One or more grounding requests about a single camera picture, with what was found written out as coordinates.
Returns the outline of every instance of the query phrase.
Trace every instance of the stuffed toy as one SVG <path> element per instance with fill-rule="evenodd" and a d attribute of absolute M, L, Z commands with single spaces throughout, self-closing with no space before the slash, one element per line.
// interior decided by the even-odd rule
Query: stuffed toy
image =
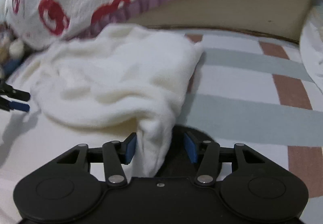
<path fill-rule="evenodd" d="M 21 39 L 15 39 L 5 23 L 0 24 L 0 79 L 8 77 L 20 64 L 25 53 Z"/>

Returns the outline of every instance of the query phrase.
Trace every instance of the blue gripper pad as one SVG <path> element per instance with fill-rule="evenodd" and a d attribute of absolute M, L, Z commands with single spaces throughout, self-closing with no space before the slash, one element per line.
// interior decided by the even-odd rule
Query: blue gripper pad
<path fill-rule="evenodd" d="M 21 110 L 21 111 L 24 111 L 24 112 L 29 112 L 29 110 L 30 110 L 29 105 L 19 103 L 19 102 L 15 102 L 15 101 L 11 101 L 9 103 L 9 106 L 10 106 L 11 109 Z"/>
<path fill-rule="evenodd" d="M 195 143 L 190 139 L 190 137 L 185 134 L 184 135 L 184 147 L 188 157 L 190 158 L 191 163 L 197 163 L 197 151 Z"/>
<path fill-rule="evenodd" d="M 126 149 L 126 163 L 129 164 L 135 155 L 136 152 L 136 143 L 137 143 L 137 136 L 135 136 L 127 145 Z"/>

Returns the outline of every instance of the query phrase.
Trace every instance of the white fleece towel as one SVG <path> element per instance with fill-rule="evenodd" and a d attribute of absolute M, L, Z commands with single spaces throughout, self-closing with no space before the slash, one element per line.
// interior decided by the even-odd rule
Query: white fleece towel
<path fill-rule="evenodd" d="M 113 24 L 96 39 L 52 45 L 22 80 L 38 73 L 32 96 L 61 124 L 98 129 L 135 119 L 138 144 L 127 175 L 152 177 L 200 56 L 201 47 L 182 35 Z"/>

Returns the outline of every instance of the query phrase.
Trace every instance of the gray stripe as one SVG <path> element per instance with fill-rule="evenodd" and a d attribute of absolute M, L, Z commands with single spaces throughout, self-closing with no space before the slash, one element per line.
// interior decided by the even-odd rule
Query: gray stripe
<path fill-rule="evenodd" d="M 323 223 L 323 197 L 310 199 L 303 211 L 301 220 L 306 224 Z"/>
<path fill-rule="evenodd" d="M 178 123 L 215 139 L 323 146 L 323 112 L 296 107 L 188 94 Z"/>
<path fill-rule="evenodd" d="M 303 64 L 273 56 L 207 48 L 201 61 L 208 65 L 249 69 L 313 82 Z"/>

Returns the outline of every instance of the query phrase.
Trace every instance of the mattress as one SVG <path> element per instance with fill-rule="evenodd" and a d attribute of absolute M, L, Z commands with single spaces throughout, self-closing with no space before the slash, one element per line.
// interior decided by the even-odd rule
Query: mattress
<path fill-rule="evenodd" d="M 155 28 L 242 30 L 299 41 L 312 0 L 174 0 L 128 20 Z"/>
<path fill-rule="evenodd" d="M 228 31 L 175 32 L 201 42 L 204 49 L 177 123 L 208 133 L 223 147 L 243 142 L 293 172 L 309 189 L 301 219 L 322 223 L 323 94 L 307 74 L 298 46 Z M 31 58 L 10 77 L 10 84 L 15 85 Z M 136 126 L 130 121 L 107 136 L 104 130 L 89 133 L 58 125 L 42 116 L 33 101 L 31 110 L 28 115 L 0 113 L 1 224 L 20 219 L 12 191 L 25 175 L 79 143 L 99 147 L 126 137 Z M 230 172 L 230 164 L 224 164 L 218 180 Z M 100 164 L 91 173 L 104 179 Z"/>

